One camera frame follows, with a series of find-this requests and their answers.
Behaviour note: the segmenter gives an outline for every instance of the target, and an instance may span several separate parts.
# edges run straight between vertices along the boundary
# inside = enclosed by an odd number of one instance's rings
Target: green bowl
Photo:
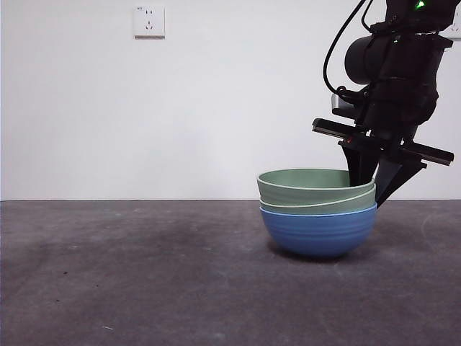
[[[365,210],[375,204],[376,186],[370,191],[346,200],[314,205],[274,205],[261,200],[261,207],[266,211],[290,215],[324,215],[342,214]]]
[[[316,205],[347,200],[375,186],[349,184],[349,172],[337,169],[284,169],[258,177],[261,199],[274,205]]]

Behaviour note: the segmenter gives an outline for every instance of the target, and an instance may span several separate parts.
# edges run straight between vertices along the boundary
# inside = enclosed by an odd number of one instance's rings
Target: bowl rim
[[[258,175],[258,182],[264,184],[264,185],[269,185],[273,187],[281,187],[284,189],[289,189],[289,190],[301,190],[301,191],[348,191],[348,190],[358,190],[361,187],[368,187],[370,185],[373,185],[375,183],[375,178],[372,178],[371,182],[368,182],[367,184],[363,185],[358,185],[358,186],[349,186],[349,187],[296,187],[296,186],[287,186],[287,185],[279,185],[279,184],[274,184],[273,182],[265,182],[264,180],[261,179],[261,177],[265,174],[268,173],[276,173],[276,172],[283,172],[283,171],[337,171],[337,172],[348,172],[348,170],[345,169],[332,169],[332,168],[289,168],[289,169],[278,169],[275,171],[269,171],[265,173],[261,173]]]
[[[372,207],[369,207],[367,209],[349,211],[347,213],[338,213],[338,214],[319,214],[319,215],[281,214],[281,213],[274,213],[273,211],[265,210],[262,207],[259,207],[259,210],[264,214],[269,214],[273,216],[283,216],[283,217],[288,217],[288,218],[330,218],[330,217],[335,217],[335,216],[347,216],[347,215],[354,215],[354,214],[366,213],[372,210],[377,210],[377,203],[375,203]]]
[[[360,198],[363,198],[363,197],[371,194],[372,192],[376,194],[376,185],[373,186],[371,190],[368,190],[365,193],[362,193],[361,195],[351,197],[351,198],[347,198],[347,199],[344,199],[344,200],[336,200],[334,202],[328,202],[328,203],[318,203],[318,204],[310,204],[310,205],[278,205],[278,204],[271,204],[271,203],[268,203],[268,202],[264,202],[262,200],[262,198],[259,199],[259,202],[262,205],[267,205],[268,207],[281,208],[281,209],[316,208],[316,207],[324,207],[324,206],[328,206],[328,205],[336,205],[336,204],[340,204],[340,203],[351,202],[353,200],[358,200]]]

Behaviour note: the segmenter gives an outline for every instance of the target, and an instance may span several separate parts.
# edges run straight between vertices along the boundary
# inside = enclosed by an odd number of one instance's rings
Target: green led light
[[[423,7],[426,6],[426,3],[423,1],[423,0],[420,0],[416,6],[415,6],[415,9],[422,9]]]

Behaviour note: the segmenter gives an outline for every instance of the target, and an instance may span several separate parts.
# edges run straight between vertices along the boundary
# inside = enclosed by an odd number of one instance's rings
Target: black cable
[[[331,92],[334,94],[341,96],[338,92],[338,90],[334,89],[333,86],[330,84],[330,81],[328,80],[328,63],[330,62],[331,54],[333,53],[334,48],[336,47],[336,44],[339,41],[339,38],[343,35],[344,30],[349,26],[349,23],[353,20],[357,12],[362,8],[363,4],[367,0],[360,0],[359,4],[355,7],[354,11],[349,15],[349,18],[347,18],[347,21],[343,24],[341,29],[338,31],[336,34],[336,37],[333,40],[333,43],[331,44],[330,49],[328,50],[328,53],[326,54],[325,57],[325,62],[323,63],[323,80],[325,81],[326,86],[330,89]]]
[[[365,22],[365,18],[367,17],[367,13],[368,13],[368,10],[370,9],[370,7],[372,6],[372,3],[373,3],[373,0],[370,0],[367,8],[365,9],[365,12],[363,13],[363,16],[362,16],[362,25],[363,27],[371,33],[371,29],[370,27],[367,25],[367,23]]]

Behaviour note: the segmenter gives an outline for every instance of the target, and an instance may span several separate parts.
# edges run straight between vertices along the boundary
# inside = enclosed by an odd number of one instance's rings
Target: blue bowl
[[[377,205],[352,213],[278,214],[261,209],[267,230],[283,249],[309,257],[338,257],[355,249],[375,225]]]

